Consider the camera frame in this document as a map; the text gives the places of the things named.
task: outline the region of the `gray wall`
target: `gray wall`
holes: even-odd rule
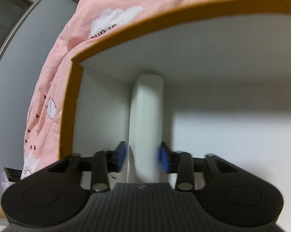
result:
[[[0,60],[0,173],[22,169],[27,110],[40,70],[76,9],[73,0],[42,0]]]

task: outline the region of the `pink fabric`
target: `pink fabric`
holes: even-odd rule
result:
[[[75,14],[50,51],[36,84],[27,115],[22,176],[40,170],[58,159],[62,104],[71,58],[120,28],[112,28],[110,25],[111,29],[103,36],[96,35],[92,38],[95,35],[92,35],[90,26],[95,19],[100,18],[105,9],[125,11],[133,6],[141,7],[142,10],[130,21],[135,22],[177,6],[202,1],[206,0],[80,0]]]

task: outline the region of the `orange edge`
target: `orange edge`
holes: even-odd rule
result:
[[[59,159],[72,154],[75,111],[77,108],[82,74],[83,67],[76,63],[72,63],[63,102],[62,121],[59,131]]]
[[[105,37],[101,36],[99,42],[75,55],[72,61],[79,64],[106,49],[178,24],[215,17],[254,13],[291,14],[291,0],[212,0],[175,8],[133,23]]]

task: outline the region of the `pink blanket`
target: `pink blanket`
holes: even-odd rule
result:
[[[80,0],[41,70],[27,115],[22,177],[58,160],[62,105],[71,58],[123,26],[206,0]]]

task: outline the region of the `ribbed gray panel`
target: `ribbed gray panel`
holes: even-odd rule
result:
[[[283,232],[274,223],[258,228],[223,224],[191,193],[174,191],[169,183],[144,185],[118,183],[108,193],[93,194],[78,215],[61,225],[44,229],[12,225],[5,232]]]

